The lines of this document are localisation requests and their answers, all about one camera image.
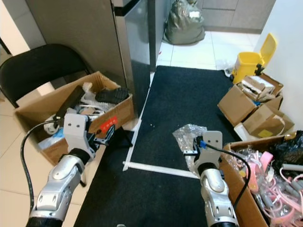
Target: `yellow lid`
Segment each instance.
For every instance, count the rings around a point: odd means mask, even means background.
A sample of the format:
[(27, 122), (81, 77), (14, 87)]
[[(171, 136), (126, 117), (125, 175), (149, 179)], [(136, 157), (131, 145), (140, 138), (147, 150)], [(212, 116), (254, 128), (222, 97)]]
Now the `yellow lid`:
[(260, 55), (263, 60), (263, 67), (265, 67), (276, 51), (276, 39), (271, 33), (268, 33), (265, 42), (260, 50)]

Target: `black folding chair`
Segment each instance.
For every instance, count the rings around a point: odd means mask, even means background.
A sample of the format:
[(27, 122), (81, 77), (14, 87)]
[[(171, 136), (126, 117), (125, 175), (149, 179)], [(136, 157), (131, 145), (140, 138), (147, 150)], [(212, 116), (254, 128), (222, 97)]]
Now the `black folding chair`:
[(7, 59), (0, 66), (0, 88), (6, 98), (16, 101), (46, 82), (89, 69), (71, 48), (47, 44)]

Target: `chair backrest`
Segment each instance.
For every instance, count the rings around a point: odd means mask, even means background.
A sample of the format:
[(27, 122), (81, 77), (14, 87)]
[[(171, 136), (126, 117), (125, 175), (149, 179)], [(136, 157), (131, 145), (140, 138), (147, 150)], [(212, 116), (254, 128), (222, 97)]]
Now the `chair backrest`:
[(82, 58), (61, 44), (47, 44), (7, 59), (0, 67), (3, 94), (15, 106), (28, 92), (54, 79), (89, 70)]
[(276, 39), (271, 33), (268, 33), (266, 40), (264, 41), (260, 55), (263, 60), (262, 66), (265, 67), (269, 63), (271, 57), (274, 55), (276, 51)]

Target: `yellow trash bin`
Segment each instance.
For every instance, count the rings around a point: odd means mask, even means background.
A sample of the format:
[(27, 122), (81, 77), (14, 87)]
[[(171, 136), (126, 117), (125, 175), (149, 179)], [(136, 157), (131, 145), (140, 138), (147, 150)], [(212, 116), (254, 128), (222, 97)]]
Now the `yellow trash bin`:
[(239, 83), (246, 75), (254, 75), (255, 70), (257, 69), (257, 64), (261, 64), (262, 67), (266, 67), (275, 51), (276, 39), (271, 33), (269, 33), (263, 43), (260, 53), (239, 53), (235, 67), (232, 71), (232, 75), (234, 76), (233, 83)]

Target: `stainless steel refrigerator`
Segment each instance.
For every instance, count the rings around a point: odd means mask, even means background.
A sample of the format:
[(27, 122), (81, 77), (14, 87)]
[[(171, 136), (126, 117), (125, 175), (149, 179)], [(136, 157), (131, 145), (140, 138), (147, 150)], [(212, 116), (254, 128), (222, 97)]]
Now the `stainless steel refrigerator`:
[(27, 0), (48, 44), (76, 50), (134, 95), (138, 115), (150, 85), (148, 0)]

